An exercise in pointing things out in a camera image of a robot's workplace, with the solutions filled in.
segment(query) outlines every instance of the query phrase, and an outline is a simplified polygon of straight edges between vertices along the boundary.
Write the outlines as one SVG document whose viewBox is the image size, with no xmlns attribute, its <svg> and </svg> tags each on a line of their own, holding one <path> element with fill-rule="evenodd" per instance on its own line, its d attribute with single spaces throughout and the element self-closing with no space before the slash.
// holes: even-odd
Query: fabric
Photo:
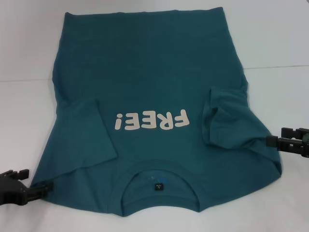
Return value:
<svg viewBox="0 0 309 232">
<path fill-rule="evenodd" d="M 200 212 L 281 175 L 222 8 L 66 13 L 53 82 L 57 118 L 32 182 L 53 181 L 47 201 Z"/>
</svg>

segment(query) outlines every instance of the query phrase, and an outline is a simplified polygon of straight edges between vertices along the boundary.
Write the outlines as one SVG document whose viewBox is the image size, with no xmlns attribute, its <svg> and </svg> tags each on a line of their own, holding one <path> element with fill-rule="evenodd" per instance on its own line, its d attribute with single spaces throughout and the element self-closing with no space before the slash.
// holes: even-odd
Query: teal t-shirt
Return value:
<svg viewBox="0 0 309 232">
<path fill-rule="evenodd" d="M 200 212 L 281 175 L 222 8 L 66 13 L 53 82 L 56 122 L 32 182 L 54 183 L 47 201 Z"/>
</svg>

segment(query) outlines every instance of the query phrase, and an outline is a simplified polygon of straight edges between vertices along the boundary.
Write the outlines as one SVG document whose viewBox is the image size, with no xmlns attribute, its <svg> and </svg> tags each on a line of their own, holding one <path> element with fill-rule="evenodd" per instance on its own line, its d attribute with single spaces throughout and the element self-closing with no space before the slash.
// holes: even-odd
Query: white print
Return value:
<svg viewBox="0 0 309 232">
<path fill-rule="evenodd" d="M 142 121 L 150 122 L 150 124 L 142 124 L 141 127 L 148 128 L 148 129 L 156 128 L 155 111 L 144 111 L 143 115 L 149 116 L 149 117 L 144 117 Z"/>
<path fill-rule="evenodd" d="M 170 112 L 166 113 L 166 117 L 164 117 L 162 114 L 158 114 L 157 117 L 162 120 L 160 123 L 160 127 L 164 130 L 170 130 L 173 129 L 174 124 L 173 124 L 173 117 Z"/>
<path fill-rule="evenodd" d="M 142 121 L 145 122 L 146 124 L 142 124 L 142 128 L 146 129 L 154 129 L 156 128 L 156 113 L 155 111 L 143 111 L 143 115 L 147 117 L 143 117 Z M 122 114 L 117 114 L 117 119 L 115 123 L 115 130 L 119 130 L 121 128 L 122 124 Z M 131 131 L 131 130 L 137 130 L 140 128 L 140 122 L 139 122 L 139 114 L 138 113 L 127 113 L 126 117 L 129 117 L 131 119 L 126 120 L 126 124 L 131 124 L 131 125 L 126 125 L 125 130 Z M 161 120 L 160 122 L 160 128 L 163 130 L 170 130 L 174 128 L 173 124 L 173 117 L 170 112 L 166 113 L 166 117 L 163 116 L 162 114 L 158 114 L 157 117 Z M 190 124 L 187 113 L 185 110 L 180 111 L 180 116 L 176 116 L 175 121 L 178 121 L 175 123 L 175 127 L 183 127 L 187 126 Z"/>
<path fill-rule="evenodd" d="M 138 113 L 127 113 L 126 117 L 131 117 L 132 119 L 126 120 L 127 124 L 133 124 L 133 126 L 125 126 L 125 130 L 137 130 L 140 128 L 139 114 Z"/>
</svg>

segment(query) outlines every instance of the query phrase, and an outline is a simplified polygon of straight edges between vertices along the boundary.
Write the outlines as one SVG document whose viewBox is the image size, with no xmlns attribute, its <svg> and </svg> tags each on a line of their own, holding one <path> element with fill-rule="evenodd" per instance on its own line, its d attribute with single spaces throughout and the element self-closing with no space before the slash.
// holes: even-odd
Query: white background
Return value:
<svg viewBox="0 0 309 232">
<path fill-rule="evenodd" d="M 249 82 L 253 112 L 275 135 L 309 128 L 309 4 L 306 0 L 0 0 L 0 173 L 30 169 L 55 120 L 50 80 L 65 12 L 100 14 L 223 6 Z M 1 232 L 308 232 L 309 159 L 281 154 L 282 178 L 196 213 L 154 207 L 129 217 L 44 201 L 0 206 Z"/>
</svg>

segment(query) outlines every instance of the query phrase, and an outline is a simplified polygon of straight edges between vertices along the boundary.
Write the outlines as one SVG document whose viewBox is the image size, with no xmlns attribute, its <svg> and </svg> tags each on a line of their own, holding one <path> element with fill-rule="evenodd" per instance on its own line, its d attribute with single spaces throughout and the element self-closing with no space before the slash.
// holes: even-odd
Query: white surface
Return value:
<svg viewBox="0 0 309 232">
<path fill-rule="evenodd" d="M 309 65 L 306 0 L 0 1 L 0 173 L 34 171 L 55 119 L 50 78 L 63 14 L 223 6 L 245 68 Z M 309 67 L 246 70 L 249 102 L 273 134 L 309 128 Z M 235 201 L 195 213 L 154 207 L 129 217 L 36 201 L 0 206 L 1 232 L 308 232 L 309 159 L 282 153 L 283 176 Z"/>
</svg>

